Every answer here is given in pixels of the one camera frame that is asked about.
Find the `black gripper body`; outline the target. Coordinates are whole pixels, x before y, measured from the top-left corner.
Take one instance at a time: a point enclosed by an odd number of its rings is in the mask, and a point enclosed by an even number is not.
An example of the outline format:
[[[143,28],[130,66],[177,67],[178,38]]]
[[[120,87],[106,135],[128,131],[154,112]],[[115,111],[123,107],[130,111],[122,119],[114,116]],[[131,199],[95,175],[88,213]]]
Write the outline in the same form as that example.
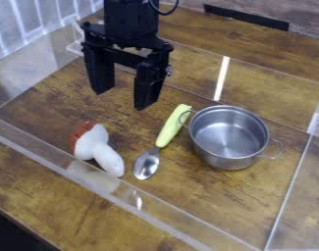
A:
[[[145,64],[163,71],[173,47],[158,37],[159,16],[171,13],[159,9],[159,0],[103,0],[103,24],[80,24],[87,64]]]

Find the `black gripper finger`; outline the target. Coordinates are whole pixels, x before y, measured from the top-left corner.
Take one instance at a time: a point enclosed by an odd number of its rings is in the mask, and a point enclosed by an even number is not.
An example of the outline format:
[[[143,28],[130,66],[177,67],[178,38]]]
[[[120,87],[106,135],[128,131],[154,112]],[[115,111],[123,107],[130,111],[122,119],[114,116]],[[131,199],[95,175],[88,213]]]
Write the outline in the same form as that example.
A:
[[[166,77],[169,54],[150,54],[136,67],[134,78],[134,108],[142,111],[159,99],[159,91]]]
[[[100,95],[114,87],[114,61],[107,50],[88,43],[83,44],[83,54],[91,89]]]

